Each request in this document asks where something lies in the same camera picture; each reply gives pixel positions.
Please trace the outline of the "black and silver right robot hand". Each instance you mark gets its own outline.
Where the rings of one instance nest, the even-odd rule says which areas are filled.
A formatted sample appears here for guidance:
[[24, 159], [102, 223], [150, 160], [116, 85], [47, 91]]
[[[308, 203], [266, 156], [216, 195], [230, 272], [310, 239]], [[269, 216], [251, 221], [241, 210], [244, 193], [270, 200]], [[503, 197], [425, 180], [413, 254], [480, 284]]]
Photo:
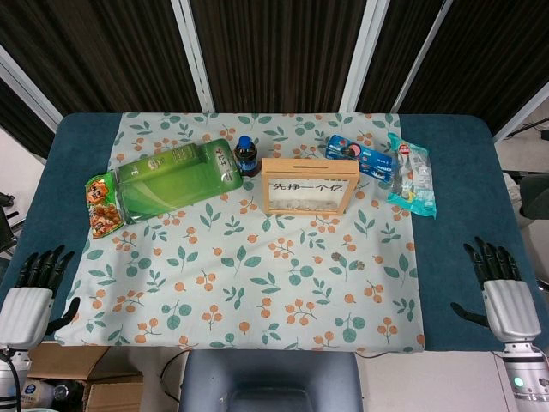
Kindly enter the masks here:
[[490, 329], [505, 344], [533, 342], [541, 334], [533, 296], [522, 279], [516, 260], [502, 246], [475, 239], [477, 246], [463, 248], [474, 269], [482, 294], [485, 314], [464, 309], [452, 302], [456, 315]]

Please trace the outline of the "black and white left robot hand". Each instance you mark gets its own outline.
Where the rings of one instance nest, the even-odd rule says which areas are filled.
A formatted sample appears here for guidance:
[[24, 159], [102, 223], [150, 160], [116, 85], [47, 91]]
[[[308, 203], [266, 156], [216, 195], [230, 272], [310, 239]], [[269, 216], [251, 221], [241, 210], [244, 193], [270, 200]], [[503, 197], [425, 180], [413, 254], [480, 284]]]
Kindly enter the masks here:
[[76, 297], [61, 318], [51, 311], [64, 273], [75, 253], [60, 245], [54, 250], [29, 255], [21, 266], [15, 285], [7, 292], [0, 309], [0, 349], [30, 350], [46, 336], [70, 324], [80, 307]]

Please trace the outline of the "open brown cardboard box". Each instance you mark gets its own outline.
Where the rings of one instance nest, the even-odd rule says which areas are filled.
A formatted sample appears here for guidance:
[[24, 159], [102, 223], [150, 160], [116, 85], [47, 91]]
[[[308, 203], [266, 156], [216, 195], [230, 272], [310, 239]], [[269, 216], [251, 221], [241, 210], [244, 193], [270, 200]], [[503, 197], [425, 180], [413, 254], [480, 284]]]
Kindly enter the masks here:
[[31, 379], [87, 380], [97, 363], [108, 351], [102, 346], [65, 347], [41, 343], [29, 352]]

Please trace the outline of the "black equipment stand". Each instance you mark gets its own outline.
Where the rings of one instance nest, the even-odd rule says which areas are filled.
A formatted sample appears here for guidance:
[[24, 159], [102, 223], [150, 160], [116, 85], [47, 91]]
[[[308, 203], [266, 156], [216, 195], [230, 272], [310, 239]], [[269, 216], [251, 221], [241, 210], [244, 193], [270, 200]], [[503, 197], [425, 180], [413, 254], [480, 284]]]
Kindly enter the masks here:
[[0, 192], [0, 253], [7, 252], [17, 243], [9, 219], [19, 215], [18, 211], [6, 214], [4, 209], [14, 205], [15, 198]]

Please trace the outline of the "teal blue table cover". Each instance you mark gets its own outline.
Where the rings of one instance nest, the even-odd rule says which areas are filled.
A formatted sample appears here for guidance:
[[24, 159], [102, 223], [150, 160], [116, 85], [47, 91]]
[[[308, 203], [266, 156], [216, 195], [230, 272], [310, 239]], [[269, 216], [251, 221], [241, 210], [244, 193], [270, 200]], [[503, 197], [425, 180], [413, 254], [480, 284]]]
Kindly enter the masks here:
[[[21, 239], [0, 284], [0, 302], [31, 253], [58, 245], [82, 251], [87, 236], [83, 186], [106, 166], [120, 120], [118, 113], [72, 113], [59, 125]], [[459, 318], [450, 306], [458, 302], [473, 312], [484, 309], [463, 249], [474, 236], [505, 247], [516, 259], [540, 320], [536, 344], [549, 348], [549, 307], [537, 287], [486, 123], [449, 114], [404, 114], [400, 121], [406, 140], [429, 150], [433, 167], [437, 216], [413, 219], [427, 349], [498, 347], [488, 329]]]

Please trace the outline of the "green orange snack bag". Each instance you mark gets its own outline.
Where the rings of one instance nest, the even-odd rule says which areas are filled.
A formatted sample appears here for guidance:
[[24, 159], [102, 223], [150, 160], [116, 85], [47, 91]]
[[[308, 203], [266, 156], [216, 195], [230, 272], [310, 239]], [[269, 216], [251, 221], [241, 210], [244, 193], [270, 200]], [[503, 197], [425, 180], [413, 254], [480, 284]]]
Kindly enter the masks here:
[[86, 201], [93, 239], [103, 238], [124, 225], [112, 172], [94, 176], [86, 183]]

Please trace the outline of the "teal clear snack bag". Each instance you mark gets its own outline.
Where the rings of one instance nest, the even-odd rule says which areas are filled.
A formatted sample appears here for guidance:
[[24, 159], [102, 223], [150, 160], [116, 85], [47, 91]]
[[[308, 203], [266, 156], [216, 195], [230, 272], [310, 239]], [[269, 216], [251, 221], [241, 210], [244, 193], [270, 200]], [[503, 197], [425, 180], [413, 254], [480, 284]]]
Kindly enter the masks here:
[[388, 202], [413, 214], [437, 216], [429, 151], [389, 133], [392, 180]]

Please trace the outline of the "green plastic tea package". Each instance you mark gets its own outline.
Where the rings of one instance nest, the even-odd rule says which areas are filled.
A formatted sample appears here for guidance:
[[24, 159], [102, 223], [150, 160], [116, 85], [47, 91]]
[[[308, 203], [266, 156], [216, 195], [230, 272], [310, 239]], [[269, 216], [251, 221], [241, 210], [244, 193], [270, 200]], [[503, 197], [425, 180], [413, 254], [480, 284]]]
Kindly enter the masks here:
[[124, 222], [134, 224], [201, 202], [243, 184], [223, 139], [189, 143], [112, 171]]

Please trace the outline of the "dark pleated partition screen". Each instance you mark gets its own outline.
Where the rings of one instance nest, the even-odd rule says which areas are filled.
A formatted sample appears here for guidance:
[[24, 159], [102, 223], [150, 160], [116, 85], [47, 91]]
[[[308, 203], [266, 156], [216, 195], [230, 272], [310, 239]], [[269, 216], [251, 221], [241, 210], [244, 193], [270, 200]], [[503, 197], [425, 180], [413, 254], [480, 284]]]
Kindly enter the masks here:
[[549, 0], [454, 0], [401, 114], [465, 114], [499, 132], [549, 82]]
[[0, 44], [0, 129], [44, 162], [63, 114]]
[[210, 112], [190, 0], [0, 0], [0, 79], [52, 130], [74, 112]]
[[453, 0], [366, 0], [341, 112], [397, 112]]
[[217, 112], [337, 112], [367, 0], [190, 0]]

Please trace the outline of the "floral leaf and berry tablecloth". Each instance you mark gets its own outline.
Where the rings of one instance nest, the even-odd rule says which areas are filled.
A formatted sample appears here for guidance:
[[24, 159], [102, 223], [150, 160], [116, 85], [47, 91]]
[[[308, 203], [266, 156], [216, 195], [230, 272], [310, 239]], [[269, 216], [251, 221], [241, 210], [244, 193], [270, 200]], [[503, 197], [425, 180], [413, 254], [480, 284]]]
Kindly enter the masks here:
[[[335, 262], [331, 255], [341, 254]], [[350, 270], [359, 260], [363, 270]], [[344, 215], [268, 215], [262, 182], [88, 239], [66, 346], [415, 352], [411, 214], [363, 176]]]

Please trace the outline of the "blue Oreo cookie box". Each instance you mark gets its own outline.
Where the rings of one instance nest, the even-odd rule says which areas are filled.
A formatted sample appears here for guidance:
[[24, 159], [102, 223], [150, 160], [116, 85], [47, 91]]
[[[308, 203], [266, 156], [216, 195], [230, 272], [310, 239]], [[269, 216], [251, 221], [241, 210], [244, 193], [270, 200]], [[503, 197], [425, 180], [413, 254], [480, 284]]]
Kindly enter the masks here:
[[385, 183], [390, 182], [394, 175], [392, 157], [342, 136], [333, 135], [328, 140], [325, 157], [330, 160], [357, 161], [361, 173]]

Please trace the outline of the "small cola bottle blue cap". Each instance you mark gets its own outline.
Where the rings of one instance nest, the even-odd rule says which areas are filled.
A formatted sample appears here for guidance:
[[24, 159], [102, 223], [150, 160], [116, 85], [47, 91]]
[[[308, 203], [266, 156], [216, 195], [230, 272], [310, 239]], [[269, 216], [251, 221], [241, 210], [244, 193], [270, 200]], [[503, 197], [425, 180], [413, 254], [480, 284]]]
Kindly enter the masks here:
[[242, 176], [254, 177], [259, 173], [256, 145], [249, 136], [242, 135], [238, 139], [234, 155]]

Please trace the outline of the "wooden frame money box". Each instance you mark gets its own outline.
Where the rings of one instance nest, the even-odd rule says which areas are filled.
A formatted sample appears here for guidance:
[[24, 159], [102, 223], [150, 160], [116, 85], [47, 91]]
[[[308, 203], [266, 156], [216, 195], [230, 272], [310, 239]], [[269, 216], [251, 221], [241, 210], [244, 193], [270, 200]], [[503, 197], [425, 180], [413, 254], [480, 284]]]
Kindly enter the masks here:
[[[266, 158], [262, 161], [263, 210], [282, 215], [342, 215], [359, 181], [357, 161]], [[275, 199], [315, 199], [337, 202], [336, 211], [271, 209]]]

